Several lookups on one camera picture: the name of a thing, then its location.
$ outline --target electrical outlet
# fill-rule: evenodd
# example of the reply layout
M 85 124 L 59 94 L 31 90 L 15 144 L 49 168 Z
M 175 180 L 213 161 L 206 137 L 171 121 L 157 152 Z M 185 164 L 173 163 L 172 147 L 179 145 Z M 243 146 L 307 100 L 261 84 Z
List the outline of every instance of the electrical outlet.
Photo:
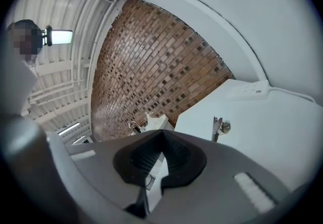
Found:
M 228 98 L 230 100 L 267 99 L 269 87 L 268 80 L 233 87 L 229 91 Z

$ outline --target brown brick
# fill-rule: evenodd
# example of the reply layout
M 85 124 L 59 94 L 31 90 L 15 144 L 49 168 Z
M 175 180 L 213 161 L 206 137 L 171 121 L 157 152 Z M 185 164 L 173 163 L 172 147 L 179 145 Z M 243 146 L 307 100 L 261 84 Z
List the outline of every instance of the brown brick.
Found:
M 112 28 L 97 61 L 91 97 L 98 139 L 130 134 L 128 123 L 144 125 L 149 110 L 167 114 L 175 125 L 180 113 L 233 78 L 202 37 L 163 9 L 127 0 Z

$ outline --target white ceiling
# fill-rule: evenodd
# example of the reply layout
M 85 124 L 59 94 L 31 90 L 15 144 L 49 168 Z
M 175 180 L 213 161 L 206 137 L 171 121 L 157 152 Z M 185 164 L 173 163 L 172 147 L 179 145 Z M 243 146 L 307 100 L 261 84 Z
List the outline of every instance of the white ceiling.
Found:
M 91 134 L 90 97 L 96 60 L 104 34 L 102 20 L 114 0 L 16 0 L 7 15 L 7 26 L 22 19 L 33 20 L 41 29 L 73 31 L 71 44 L 44 46 L 30 70 L 37 77 L 23 115 L 46 131 L 61 132 L 72 143 Z

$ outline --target ceiling light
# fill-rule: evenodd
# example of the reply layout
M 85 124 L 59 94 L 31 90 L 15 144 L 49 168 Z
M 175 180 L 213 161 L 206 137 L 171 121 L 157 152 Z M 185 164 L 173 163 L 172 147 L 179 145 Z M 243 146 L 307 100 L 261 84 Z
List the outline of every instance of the ceiling light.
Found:
M 70 44 L 73 32 L 70 30 L 53 30 L 51 32 L 52 44 Z
M 83 139 L 85 137 L 85 135 L 83 135 L 80 139 L 76 140 L 75 142 L 73 142 L 72 144 L 78 142 L 79 140 Z
M 47 26 L 45 30 L 42 30 L 42 45 L 70 44 L 72 36 L 72 30 L 55 30 L 51 26 Z
M 78 126 L 79 124 L 80 124 L 80 123 L 76 123 L 76 124 L 72 125 L 71 127 L 66 128 L 65 130 L 61 131 L 61 132 L 59 133 L 59 135 L 63 135 L 63 134 L 65 134 L 66 132 L 68 132 L 69 130 L 71 130 L 71 129 L 73 129 L 74 127 Z

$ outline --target faucet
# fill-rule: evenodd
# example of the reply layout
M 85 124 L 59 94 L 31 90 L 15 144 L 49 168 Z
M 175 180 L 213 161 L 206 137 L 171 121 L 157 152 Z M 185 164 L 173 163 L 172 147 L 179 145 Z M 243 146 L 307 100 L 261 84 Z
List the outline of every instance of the faucet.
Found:
M 135 122 L 135 121 L 131 121 L 130 123 L 129 123 L 129 128 L 130 129 L 132 129 L 136 134 L 139 134 L 139 133 L 141 133 L 141 128 L 142 127 L 140 127 L 140 125 L 137 123 L 137 122 Z

